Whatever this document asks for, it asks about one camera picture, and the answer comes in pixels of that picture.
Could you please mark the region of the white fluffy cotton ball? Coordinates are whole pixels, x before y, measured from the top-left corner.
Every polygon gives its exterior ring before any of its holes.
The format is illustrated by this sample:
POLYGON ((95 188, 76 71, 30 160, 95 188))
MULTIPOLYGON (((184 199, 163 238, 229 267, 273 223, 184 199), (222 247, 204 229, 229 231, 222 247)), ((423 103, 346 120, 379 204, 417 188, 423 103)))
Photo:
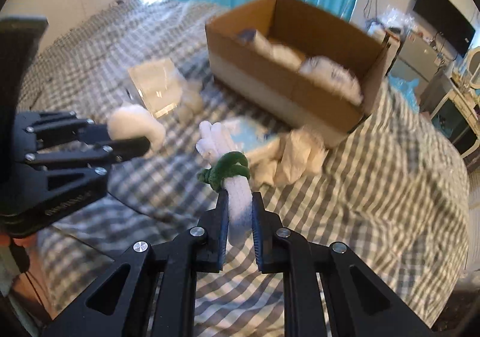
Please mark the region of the white fluffy cotton ball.
POLYGON ((106 122, 112 140, 146 137, 151 146, 144 157, 153 157, 164 145, 165 127, 139 104, 130 104, 114 110, 106 122))

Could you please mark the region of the clear pouch with white cloth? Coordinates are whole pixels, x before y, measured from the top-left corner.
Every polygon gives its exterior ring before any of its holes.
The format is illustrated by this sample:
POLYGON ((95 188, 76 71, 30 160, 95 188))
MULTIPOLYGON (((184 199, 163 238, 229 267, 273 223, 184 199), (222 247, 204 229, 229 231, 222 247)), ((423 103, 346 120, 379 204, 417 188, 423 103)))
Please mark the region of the clear pouch with white cloth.
POLYGON ((155 117, 170 113, 180 104, 185 78, 169 57, 143 62, 128 69, 134 98, 155 117))

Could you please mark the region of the white gloves with green tie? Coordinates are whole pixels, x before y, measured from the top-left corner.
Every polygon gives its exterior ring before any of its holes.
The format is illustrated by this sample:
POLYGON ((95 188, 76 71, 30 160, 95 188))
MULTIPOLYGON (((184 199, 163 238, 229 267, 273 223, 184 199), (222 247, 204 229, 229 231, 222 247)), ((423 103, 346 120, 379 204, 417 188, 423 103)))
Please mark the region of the white gloves with green tie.
POLYGON ((237 150, 230 131, 220 122, 199 124, 200 139, 196 149, 209 168, 198 175, 200 181, 216 191, 228 193, 228 239, 241 248, 251 232, 252 192, 250 171, 245 155, 237 150))

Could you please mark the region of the blue floral tissue pack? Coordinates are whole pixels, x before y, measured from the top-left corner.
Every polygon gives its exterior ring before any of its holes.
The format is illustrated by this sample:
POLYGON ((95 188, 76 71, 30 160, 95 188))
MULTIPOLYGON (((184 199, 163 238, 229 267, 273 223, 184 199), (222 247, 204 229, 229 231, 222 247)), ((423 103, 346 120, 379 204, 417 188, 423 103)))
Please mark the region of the blue floral tissue pack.
POLYGON ((272 159, 280 148, 280 137, 259 122, 236 117, 223 121, 236 148, 241 151, 251 164, 265 159, 272 159))

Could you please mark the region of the cream lace cloth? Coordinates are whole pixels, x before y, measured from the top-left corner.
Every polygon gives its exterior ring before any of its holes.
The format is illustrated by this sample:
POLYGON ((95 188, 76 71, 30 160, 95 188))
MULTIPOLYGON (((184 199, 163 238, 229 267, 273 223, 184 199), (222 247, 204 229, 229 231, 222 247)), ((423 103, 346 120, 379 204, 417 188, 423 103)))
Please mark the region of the cream lace cloth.
POLYGON ((327 154, 323 138, 307 127, 282 133, 250 163, 250 184, 256 189, 263 185, 280 188, 304 175, 318 175, 327 154))

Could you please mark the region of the grey checkered bed sheet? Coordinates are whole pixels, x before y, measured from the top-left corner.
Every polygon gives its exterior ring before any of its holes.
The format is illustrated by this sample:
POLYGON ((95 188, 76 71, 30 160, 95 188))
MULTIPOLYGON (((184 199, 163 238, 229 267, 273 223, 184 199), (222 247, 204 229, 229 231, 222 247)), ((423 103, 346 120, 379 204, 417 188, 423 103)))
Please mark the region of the grey checkered bed sheet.
MULTIPOLYGON (((169 57, 202 85, 203 111, 165 117, 160 153, 113 168, 107 196, 37 238, 49 302, 60 313, 130 245, 159 244, 193 227, 216 193, 196 175, 199 123, 246 115, 272 131, 270 113, 214 82, 204 2, 126 1, 95 14, 37 56, 20 110, 75 111, 104 122, 128 100, 128 69, 169 57)), ((347 244, 428 325, 450 297, 468 248, 469 179, 456 149, 383 86, 373 115, 329 152, 318 176, 261 188, 265 207, 309 241, 347 244)))

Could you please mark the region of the white dressing table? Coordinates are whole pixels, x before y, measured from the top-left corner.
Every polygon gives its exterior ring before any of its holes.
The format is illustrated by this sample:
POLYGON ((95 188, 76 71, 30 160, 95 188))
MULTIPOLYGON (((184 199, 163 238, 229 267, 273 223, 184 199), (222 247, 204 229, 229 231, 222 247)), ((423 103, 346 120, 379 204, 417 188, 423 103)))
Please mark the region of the white dressing table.
POLYGON ((479 116, 475 106, 445 73, 439 72, 430 87, 430 119, 462 158, 479 149, 479 116))

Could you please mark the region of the brown cardboard box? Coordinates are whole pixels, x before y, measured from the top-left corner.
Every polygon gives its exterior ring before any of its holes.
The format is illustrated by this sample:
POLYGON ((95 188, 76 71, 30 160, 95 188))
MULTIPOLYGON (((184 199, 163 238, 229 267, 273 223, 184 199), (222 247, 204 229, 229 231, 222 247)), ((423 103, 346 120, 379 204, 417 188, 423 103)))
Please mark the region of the brown cardboard box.
POLYGON ((253 0, 205 26, 211 71, 292 127, 339 145, 374 111, 387 46, 300 0, 253 0))

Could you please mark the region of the blue plastic bag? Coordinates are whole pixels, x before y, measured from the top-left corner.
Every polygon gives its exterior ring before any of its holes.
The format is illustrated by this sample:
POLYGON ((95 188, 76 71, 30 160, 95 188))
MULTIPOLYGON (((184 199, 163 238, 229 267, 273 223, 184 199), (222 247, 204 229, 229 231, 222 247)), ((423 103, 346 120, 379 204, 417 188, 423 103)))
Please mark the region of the blue plastic bag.
POLYGON ((402 97, 405 98, 411 110, 414 113, 419 113, 420 108, 415 94, 415 89, 418 87, 419 79, 407 81, 389 74, 388 81, 391 87, 399 91, 402 97))

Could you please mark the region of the white patterned fabric pack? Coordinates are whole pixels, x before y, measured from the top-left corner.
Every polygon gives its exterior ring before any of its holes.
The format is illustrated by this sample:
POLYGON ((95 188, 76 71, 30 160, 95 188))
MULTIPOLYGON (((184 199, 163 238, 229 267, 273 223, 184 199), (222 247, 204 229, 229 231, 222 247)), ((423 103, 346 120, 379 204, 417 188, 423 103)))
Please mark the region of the white patterned fabric pack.
POLYGON ((311 57, 300 66, 299 73, 310 79, 315 85, 330 93, 341 96, 344 100, 360 106, 363 102, 358 78, 328 57, 311 57))

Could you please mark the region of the grey mini fridge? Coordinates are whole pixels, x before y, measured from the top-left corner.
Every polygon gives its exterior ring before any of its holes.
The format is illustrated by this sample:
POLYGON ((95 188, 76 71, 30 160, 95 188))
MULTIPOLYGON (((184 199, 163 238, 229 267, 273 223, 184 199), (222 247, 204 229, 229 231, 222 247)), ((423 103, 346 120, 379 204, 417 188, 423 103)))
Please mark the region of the grey mini fridge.
POLYGON ((405 37, 390 73, 405 80, 423 79, 429 83, 438 70, 437 53, 418 34, 409 32, 405 37))

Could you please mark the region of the white oval vanity mirror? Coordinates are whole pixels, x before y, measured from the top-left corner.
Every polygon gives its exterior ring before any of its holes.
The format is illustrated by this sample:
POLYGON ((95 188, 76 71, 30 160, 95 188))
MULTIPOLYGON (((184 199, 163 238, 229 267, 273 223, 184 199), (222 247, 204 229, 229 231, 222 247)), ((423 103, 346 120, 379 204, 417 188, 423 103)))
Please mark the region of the white oval vanity mirror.
POLYGON ((470 87, 473 89, 480 88, 480 47, 471 49, 466 58, 466 68, 469 77, 470 87))

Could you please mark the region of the clear plastic bags pile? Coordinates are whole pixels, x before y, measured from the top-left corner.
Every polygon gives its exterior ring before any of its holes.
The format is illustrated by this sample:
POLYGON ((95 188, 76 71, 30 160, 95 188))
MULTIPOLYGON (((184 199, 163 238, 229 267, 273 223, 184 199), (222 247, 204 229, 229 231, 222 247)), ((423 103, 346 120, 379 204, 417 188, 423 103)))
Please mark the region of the clear plastic bags pile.
POLYGON ((404 13, 403 11, 387 6, 386 9, 372 19, 372 23, 382 27, 384 30, 397 32, 400 34, 407 34, 410 31, 416 31, 418 26, 413 15, 404 13))

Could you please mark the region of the black wall television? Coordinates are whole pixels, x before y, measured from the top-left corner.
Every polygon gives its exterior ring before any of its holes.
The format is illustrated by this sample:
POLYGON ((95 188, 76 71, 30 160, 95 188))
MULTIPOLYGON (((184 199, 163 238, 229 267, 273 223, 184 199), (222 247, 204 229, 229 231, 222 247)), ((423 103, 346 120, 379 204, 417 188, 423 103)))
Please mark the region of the black wall television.
POLYGON ((475 29, 449 0, 416 0, 412 10, 433 26, 460 57, 469 50, 475 29))

